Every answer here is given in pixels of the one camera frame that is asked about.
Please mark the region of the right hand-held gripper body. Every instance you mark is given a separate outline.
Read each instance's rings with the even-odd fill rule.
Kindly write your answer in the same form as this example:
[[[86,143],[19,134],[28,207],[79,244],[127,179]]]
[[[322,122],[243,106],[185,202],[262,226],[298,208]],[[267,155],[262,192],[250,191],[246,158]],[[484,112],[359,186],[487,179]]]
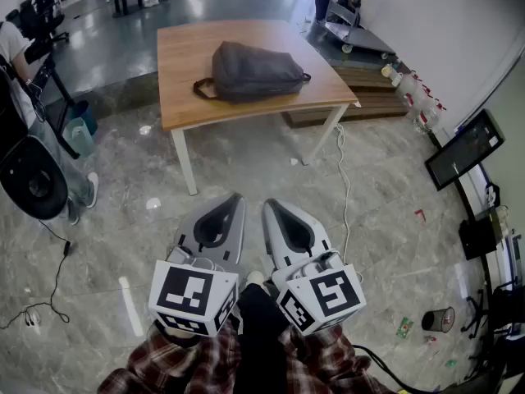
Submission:
[[[336,250],[277,269],[272,282],[281,312],[303,335],[340,324],[366,305],[354,266]]]

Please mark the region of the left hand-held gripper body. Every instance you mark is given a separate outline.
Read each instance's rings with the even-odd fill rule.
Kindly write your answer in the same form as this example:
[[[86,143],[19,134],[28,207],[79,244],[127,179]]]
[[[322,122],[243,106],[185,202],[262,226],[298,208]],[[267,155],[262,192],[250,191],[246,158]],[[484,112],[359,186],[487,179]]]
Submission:
[[[238,300],[239,283],[236,271],[176,246],[156,262],[148,308],[165,328],[214,337]]]

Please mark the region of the dark grey backpack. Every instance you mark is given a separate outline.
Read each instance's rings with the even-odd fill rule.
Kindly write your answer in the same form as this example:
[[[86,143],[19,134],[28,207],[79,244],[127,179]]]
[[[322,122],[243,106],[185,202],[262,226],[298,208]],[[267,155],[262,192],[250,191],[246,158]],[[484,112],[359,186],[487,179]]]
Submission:
[[[289,53],[224,41],[212,55],[212,75],[194,82],[193,92],[204,100],[253,103],[297,94],[310,80]]]

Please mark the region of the person's right forearm plaid sleeve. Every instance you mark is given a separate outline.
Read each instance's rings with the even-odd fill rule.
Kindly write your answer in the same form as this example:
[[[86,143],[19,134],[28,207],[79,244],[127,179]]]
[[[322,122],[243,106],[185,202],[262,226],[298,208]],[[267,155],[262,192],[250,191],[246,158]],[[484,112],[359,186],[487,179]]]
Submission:
[[[309,336],[289,326],[278,338],[285,352],[287,394],[395,394],[368,369],[340,325]]]

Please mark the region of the person's left forearm plaid sleeve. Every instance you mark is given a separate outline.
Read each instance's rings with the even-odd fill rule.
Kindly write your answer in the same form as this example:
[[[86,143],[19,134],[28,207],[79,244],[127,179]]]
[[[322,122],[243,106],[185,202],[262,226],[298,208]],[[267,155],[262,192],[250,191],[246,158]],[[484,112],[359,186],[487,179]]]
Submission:
[[[216,337],[189,339],[155,327],[126,366],[102,381],[97,394],[234,394],[239,324],[229,318]]]

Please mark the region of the white table leg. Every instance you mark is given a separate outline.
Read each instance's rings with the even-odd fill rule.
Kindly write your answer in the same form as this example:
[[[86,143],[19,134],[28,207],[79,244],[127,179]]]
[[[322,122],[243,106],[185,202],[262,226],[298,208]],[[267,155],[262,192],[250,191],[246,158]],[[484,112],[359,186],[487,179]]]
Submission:
[[[313,146],[312,150],[309,153],[303,156],[302,158],[303,165],[309,165],[314,160],[317,153],[319,152],[321,147],[326,142],[330,133],[339,124],[340,119],[342,118],[342,116],[344,115],[348,107],[349,105],[345,104],[345,105],[335,106],[334,108],[332,108],[329,116],[323,123],[321,134],[317,139],[317,143]]]
[[[194,174],[189,159],[189,152],[185,141],[184,131],[182,129],[173,129],[171,130],[171,137],[176,148],[180,168],[185,178],[188,192],[190,195],[196,195],[198,190],[195,184]]]

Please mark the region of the person's body black clothing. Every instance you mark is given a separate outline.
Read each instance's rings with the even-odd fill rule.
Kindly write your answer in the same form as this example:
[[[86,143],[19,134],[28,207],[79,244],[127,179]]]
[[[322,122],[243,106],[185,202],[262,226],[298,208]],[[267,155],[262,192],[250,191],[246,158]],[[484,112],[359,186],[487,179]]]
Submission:
[[[243,290],[238,306],[243,332],[234,394],[286,394],[286,354],[279,337],[289,327],[288,320],[255,283]]]

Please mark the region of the black mesh wastebasket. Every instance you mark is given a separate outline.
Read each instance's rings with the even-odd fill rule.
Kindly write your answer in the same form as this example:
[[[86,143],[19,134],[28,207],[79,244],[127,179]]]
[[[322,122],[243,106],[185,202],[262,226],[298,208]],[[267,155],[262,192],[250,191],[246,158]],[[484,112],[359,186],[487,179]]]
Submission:
[[[452,307],[426,312],[422,317],[422,330],[447,333],[454,325],[455,311]]]

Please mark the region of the pale teal bin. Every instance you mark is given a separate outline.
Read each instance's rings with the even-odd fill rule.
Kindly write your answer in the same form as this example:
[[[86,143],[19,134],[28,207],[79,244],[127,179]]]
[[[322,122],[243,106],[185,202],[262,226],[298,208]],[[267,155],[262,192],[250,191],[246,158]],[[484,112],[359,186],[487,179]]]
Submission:
[[[94,151],[94,141],[87,125],[81,117],[69,121],[62,137],[82,158],[87,158]]]

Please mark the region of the wooden pallet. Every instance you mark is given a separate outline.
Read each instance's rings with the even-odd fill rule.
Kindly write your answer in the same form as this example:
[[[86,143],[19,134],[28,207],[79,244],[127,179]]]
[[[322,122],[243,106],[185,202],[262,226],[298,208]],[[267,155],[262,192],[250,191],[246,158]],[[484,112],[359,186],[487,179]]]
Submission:
[[[396,95],[390,80],[378,70],[348,66],[332,67],[358,98],[359,107],[350,104],[340,121],[362,121],[389,117],[405,117],[409,110]],[[320,126],[331,108],[283,112],[285,123],[292,129]]]

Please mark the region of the blue bin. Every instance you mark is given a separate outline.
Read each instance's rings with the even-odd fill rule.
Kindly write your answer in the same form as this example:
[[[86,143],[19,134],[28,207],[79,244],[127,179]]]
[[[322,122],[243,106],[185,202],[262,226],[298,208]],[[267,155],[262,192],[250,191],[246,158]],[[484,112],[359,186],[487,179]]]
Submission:
[[[89,133],[95,135],[98,129],[98,123],[87,100],[80,100],[75,103],[75,105],[69,109],[69,118],[71,120],[81,118],[87,126]]]

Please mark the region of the black box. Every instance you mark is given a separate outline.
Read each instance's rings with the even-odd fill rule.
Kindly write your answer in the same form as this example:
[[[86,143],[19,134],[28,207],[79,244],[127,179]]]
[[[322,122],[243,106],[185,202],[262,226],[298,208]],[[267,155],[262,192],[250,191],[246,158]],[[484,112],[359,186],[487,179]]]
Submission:
[[[486,210],[479,218],[463,220],[459,225],[459,238],[466,260],[496,251],[503,236],[501,222],[494,208]]]

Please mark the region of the row of clear plastic bottles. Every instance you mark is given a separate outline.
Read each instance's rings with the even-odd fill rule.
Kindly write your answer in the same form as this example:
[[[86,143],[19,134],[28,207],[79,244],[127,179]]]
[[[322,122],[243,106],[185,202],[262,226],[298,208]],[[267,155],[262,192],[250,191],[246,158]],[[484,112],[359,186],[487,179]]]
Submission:
[[[390,80],[395,94],[408,109],[408,117],[413,121],[416,131],[431,133],[445,108],[432,96],[430,88],[423,84],[419,74],[415,70],[403,73],[400,65],[395,63],[383,66],[381,74]]]

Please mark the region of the black monitor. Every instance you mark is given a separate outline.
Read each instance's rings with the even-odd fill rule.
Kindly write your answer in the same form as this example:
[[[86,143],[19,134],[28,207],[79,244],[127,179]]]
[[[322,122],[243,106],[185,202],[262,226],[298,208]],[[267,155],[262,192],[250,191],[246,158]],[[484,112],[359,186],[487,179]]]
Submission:
[[[482,109],[450,141],[426,162],[435,187],[444,189],[494,153],[504,143],[504,135],[491,113]]]

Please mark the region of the grey platform cart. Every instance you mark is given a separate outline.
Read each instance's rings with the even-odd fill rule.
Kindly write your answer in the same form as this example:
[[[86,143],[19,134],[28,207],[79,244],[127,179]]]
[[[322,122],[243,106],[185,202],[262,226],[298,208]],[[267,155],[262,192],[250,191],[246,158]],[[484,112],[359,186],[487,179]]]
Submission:
[[[362,0],[331,0],[326,11],[324,27],[341,43],[343,53],[364,48],[381,54],[383,60],[395,51],[370,30],[360,25]]]

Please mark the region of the black desk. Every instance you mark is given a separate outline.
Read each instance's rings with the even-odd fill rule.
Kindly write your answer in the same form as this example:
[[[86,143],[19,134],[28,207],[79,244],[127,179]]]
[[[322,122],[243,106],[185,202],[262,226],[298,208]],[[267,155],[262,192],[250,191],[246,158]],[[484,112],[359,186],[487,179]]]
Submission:
[[[64,103],[58,119],[54,121],[50,116],[47,116],[47,121],[51,126],[58,143],[64,148],[64,150],[72,159],[76,160],[80,157],[80,155],[66,142],[62,136],[67,114],[72,108],[75,107],[75,101],[71,97],[70,93],[66,89],[66,86],[62,82],[62,79],[58,75],[56,71],[56,63],[54,62],[51,53],[46,54],[39,59],[31,58],[30,60],[32,61],[32,63],[30,63],[30,72],[33,78],[42,85],[45,85],[48,81],[48,78],[51,78],[62,95]]]

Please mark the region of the black office chair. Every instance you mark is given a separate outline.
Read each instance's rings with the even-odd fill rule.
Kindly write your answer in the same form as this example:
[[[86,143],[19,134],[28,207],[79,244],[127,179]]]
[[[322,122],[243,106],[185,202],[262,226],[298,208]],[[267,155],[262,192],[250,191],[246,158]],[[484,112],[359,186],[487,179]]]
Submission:
[[[38,13],[30,0],[25,0],[20,5],[20,21],[23,34],[29,40],[42,44],[54,44],[60,41],[70,42],[68,32],[57,32],[57,28],[65,20],[62,10],[54,12],[54,4]]]

